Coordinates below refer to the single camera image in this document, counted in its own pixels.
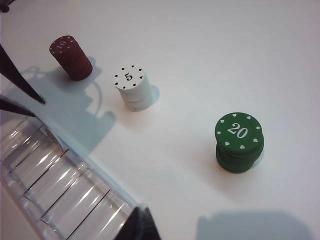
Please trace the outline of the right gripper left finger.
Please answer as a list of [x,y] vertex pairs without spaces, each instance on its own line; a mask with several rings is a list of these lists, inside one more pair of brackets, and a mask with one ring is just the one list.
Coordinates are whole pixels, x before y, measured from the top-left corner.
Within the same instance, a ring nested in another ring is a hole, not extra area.
[[[41,104],[46,103],[45,99],[40,96],[20,74],[2,45],[0,46],[0,74],[6,77],[11,83],[32,99]],[[31,110],[3,95],[0,96],[0,109],[28,117],[36,117]]]

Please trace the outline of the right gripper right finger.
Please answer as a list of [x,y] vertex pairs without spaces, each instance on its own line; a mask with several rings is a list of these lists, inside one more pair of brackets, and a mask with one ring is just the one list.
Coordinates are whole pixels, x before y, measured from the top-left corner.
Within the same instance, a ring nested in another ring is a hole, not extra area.
[[127,240],[160,240],[160,234],[148,207],[135,207],[126,221]]

